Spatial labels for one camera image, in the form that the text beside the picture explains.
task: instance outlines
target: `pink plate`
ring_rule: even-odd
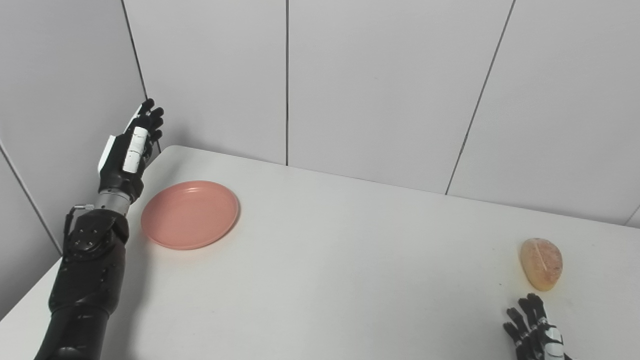
[[[210,181],[188,181],[164,189],[142,211],[142,231],[164,247],[190,250],[224,236],[236,222],[238,200]]]

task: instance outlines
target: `bread roll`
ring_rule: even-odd
[[[547,239],[528,239],[520,249],[520,262],[534,288],[551,290],[562,274],[562,254]]]

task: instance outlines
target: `robotic arm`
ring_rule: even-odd
[[[522,312],[527,316],[527,324],[515,307],[507,309],[512,322],[502,326],[516,345],[518,360],[571,360],[564,353],[564,342],[560,330],[551,325],[544,303],[536,294],[530,293],[518,300]]]
[[[74,206],[67,215],[60,269],[49,298],[51,321],[35,360],[98,360],[109,316],[124,278],[126,214],[142,193],[142,173],[162,137],[162,108],[140,105],[127,129],[110,136],[98,170],[95,205]],[[77,218],[73,212],[89,211]]]

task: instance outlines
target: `robotic hand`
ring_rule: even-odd
[[[160,139],[162,108],[148,99],[125,132],[110,136],[98,170],[95,205],[76,205],[67,215],[62,261],[53,284],[51,321],[35,360],[98,360],[109,316],[115,311],[124,278],[129,224],[125,217],[142,193],[142,173]],[[76,209],[79,216],[70,230]]]
[[[502,324],[516,345],[518,360],[571,360],[564,353],[564,343],[560,331],[547,319],[542,299],[530,293],[518,300],[518,304],[527,316],[527,326],[522,315],[515,307],[507,309],[507,315],[513,321]]]

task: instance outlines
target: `white table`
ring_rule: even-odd
[[[236,193],[233,230],[198,250],[146,241],[149,199],[196,179]],[[567,353],[637,357],[638,229],[186,147],[167,148],[144,182],[103,360],[514,359],[501,324],[534,290],[518,260],[530,237],[563,252],[541,296]],[[3,359],[39,348],[57,267],[0,322]]]

